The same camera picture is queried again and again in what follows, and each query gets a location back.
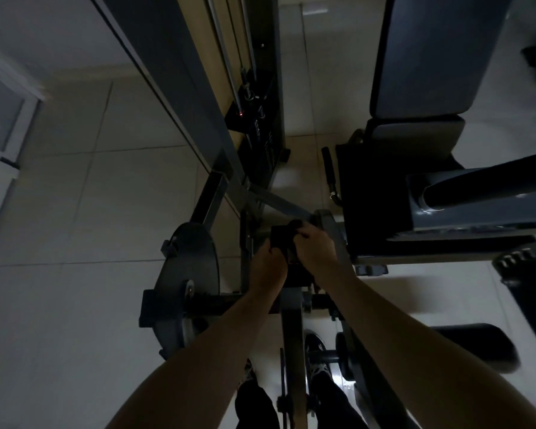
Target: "white wall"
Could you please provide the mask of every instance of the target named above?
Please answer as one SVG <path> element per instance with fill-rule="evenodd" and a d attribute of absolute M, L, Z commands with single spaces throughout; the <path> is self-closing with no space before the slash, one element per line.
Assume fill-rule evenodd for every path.
<path fill-rule="evenodd" d="M 129 63 L 90 0 L 0 0 L 0 49 L 38 79 Z"/>

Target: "hand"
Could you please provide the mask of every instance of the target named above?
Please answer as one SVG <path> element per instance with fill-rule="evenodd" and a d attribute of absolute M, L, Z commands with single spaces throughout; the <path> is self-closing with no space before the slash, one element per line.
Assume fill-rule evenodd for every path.
<path fill-rule="evenodd" d="M 314 277 L 338 263 L 334 241 L 325 231 L 312 224 L 304 223 L 298 229 L 294 244 L 300 262 Z"/>
<path fill-rule="evenodd" d="M 270 240 L 258 249 L 250 262 L 250 291 L 273 293 L 274 298 L 284 286 L 288 264 L 278 248 L 270 248 Z"/>

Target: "foot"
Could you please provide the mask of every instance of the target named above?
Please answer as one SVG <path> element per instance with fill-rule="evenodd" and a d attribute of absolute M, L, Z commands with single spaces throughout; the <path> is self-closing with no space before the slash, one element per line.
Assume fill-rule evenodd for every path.
<path fill-rule="evenodd" d="M 252 366 L 252 361 L 250 361 L 249 358 L 246 360 L 246 365 L 244 366 L 244 376 L 242 377 L 240 384 L 238 384 L 238 387 L 248 381 L 258 382 L 256 372 L 254 371 L 254 366 Z"/>
<path fill-rule="evenodd" d="M 305 349 L 306 349 L 306 355 L 309 352 L 315 352 L 315 351 L 325 351 L 326 347 L 323 344 L 322 339 L 314 333 L 313 331 L 306 330 L 305 331 L 306 338 L 305 341 Z M 329 377 L 331 377 L 331 370 L 329 364 L 324 363 L 309 363 L 308 362 L 308 379 L 311 382 L 311 380 L 314 378 L 315 375 L 319 375 L 321 373 L 326 373 Z"/>

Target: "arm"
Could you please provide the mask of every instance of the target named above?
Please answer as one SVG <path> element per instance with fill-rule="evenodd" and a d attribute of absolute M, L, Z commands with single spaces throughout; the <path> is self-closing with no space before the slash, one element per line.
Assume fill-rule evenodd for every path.
<path fill-rule="evenodd" d="M 342 268 L 323 230 L 305 225 L 298 232 L 302 264 L 423 429 L 536 428 L 536 409 L 499 374 Z"/>
<path fill-rule="evenodd" d="M 157 368 L 107 429 L 216 429 L 254 340 L 286 280 L 278 249 L 265 243 L 250 265 L 250 290 L 217 322 Z"/>

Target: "black pants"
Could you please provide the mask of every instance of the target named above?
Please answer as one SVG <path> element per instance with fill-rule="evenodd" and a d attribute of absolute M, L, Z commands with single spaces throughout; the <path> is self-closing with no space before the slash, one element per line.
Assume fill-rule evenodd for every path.
<path fill-rule="evenodd" d="M 348 397 L 326 373 L 316 375 L 311 392 L 320 401 L 316 411 L 318 429 L 367 429 L 367 425 L 348 401 Z M 236 429 L 279 429 L 278 414 L 272 401 L 256 381 L 247 381 L 236 394 Z"/>

